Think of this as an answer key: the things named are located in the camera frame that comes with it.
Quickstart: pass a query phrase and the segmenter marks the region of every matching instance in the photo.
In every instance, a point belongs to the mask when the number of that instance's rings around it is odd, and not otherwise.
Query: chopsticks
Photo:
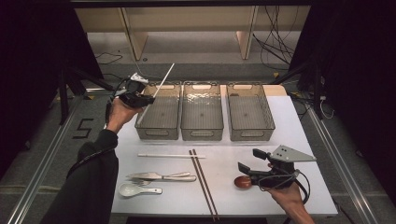
[[[206,203],[207,203],[207,206],[209,207],[210,214],[212,215],[213,221],[216,222],[216,219],[220,220],[218,210],[216,209],[215,203],[213,202],[213,198],[212,198],[212,195],[210,194],[209,186],[206,183],[206,179],[205,179],[204,171],[202,170],[202,167],[201,167],[201,163],[199,162],[198,157],[196,157],[197,154],[195,152],[195,149],[193,149],[192,152],[193,152],[193,154],[191,153],[191,150],[189,150],[189,153],[191,155],[192,164],[194,165],[195,172],[197,173],[197,176],[199,179],[199,183],[201,184],[202,191],[204,192]],[[209,200],[207,199],[206,192],[207,192],[207,195],[209,195],[210,202],[213,205],[213,210],[215,211],[215,215],[213,215],[212,206],[209,203]]]

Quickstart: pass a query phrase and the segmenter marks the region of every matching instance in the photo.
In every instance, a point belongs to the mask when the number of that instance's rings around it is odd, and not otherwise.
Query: brown chopstick
[[[197,155],[195,149],[192,150],[192,154],[193,155]],[[209,186],[207,185],[206,178],[205,178],[205,175],[204,175],[204,171],[202,170],[202,167],[201,167],[201,163],[199,162],[198,157],[194,157],[194,158],[196,159],[196,162],[198,164],[198,168],[199,168],[199,170],[201,172],[201,175],[202,175],[202,179],[204,180],[205,187],[207,189],[207,194],[209,195],[210,202],[212,202],[213,209],[215,210],[216,218],[218,220],[220,220],[219,214],[218,214],[218,210],[216,209],[215,203],[213,202],[212,194],[210,193]]]
[[[198,175],[198,179],[199,179],[199,183],[201,184],[202,191],[204,192],[206,203],[207,203],[207,206],[209,207],[210,215],[212,216],[213,221],[215,222],[216,221],[215,220],[215,216],[213,215],[212,207],[210,206],[209,200],[207,199],[206,191],[205,191],[205,188],[204,188],[204,184],[202,183],[201,175],[200,175],[200,173],[198,171],[197,164],[195,164],[194,157],[191,157],[191,160],[192,160],[192,164],[194,165],[195,172]]]

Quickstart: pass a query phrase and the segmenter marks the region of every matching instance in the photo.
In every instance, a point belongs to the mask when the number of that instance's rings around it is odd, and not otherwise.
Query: white stick
[[[166,154],[137,154],[138,157],[163,157],[163,158],[191,158],[196,157],[199,159],[205,159],[206,155],[166,155]]]
[[[175,64],[172,63],[172,66],[171,66],[171,68],[169,68],[168,73],[167,73],[166,76],[163,78],[163,81],[161,82],[160,87],[158,88],[158,90],[155,91],[155,93],[154,93],[154,95],[153,95],[152,97],[155,98],[155,96],[157,95],[157,93],[158,93],[158,91],[160,90],[161,86],[162,86],[163,83],[165,82],[166,78],[168,77],[168,75],[169,75],[169,73],[171,72],[171,70],[172,70],[172,68],[173,68],[174,65],[175,65]],[[141,123],[142,120],[143,120],[143,117],[145,117],[145,115],[146,115],[146,113],[148,112],[150,106],[151,106],[151,105],[148,105],[148,106],[146,107],[146,109],[143,111],[142,116],[140,116],[139,120],[137,121],[137,125],[140,125],[140,123]]]

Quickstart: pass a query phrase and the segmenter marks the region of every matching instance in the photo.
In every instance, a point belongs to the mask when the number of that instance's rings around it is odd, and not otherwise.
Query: red-brown spoon
[[[241,175],[238,176],[233,183],[240,189],[250,189],[251,188],[251,181],[248,175]]]

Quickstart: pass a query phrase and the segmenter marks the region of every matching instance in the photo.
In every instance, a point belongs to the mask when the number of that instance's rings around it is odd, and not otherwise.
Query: white table
[[[225,88],[221,88],[221,93],[225,95]],[[130,174],[157,172],[161,175],[171,175],[191,172],[192,175],[196,175],[191,159],[145,158],[137,157],[137,153],[188,155],[189,150],[195,148],[197,154],[206,155],[206,159],[200,159],[200,163],[221,217],[284,215],[284,211],[269,193],[261,192],[257,186],[243,190],[233,184],[236,177],[243,175],[238,170],[239,161],[252,170],[269,170],[268,161],[253,156],[253,148],[271,152],[279,145],[285,145],[313,155],[289,96],[267,94],[267,99],[276,125],[268,142],[230,141],[225,97],[222,98],[224,131],[222,140],[218,142],[183,141],[181,132],[176,141],[142,141],[134,128],[135,118],[124,125],[119,133],[119,145],[116,148],[120,171],[112,213],[129,216],[209,217],[210,212],[198,179],[194,182],[152,182],[148,185],[151,188],[162,188],[161,195],[123,198],[118,193],[118,187],[124,182],[129,182],[125,176]],[[295,162],[295,168],[300,169],[311,184],[311,196],[305,205],[308,213],[312,216],[326,217],[337,215],[317,163]],[[306,181],[301,175],[298,179],[307,188]]]

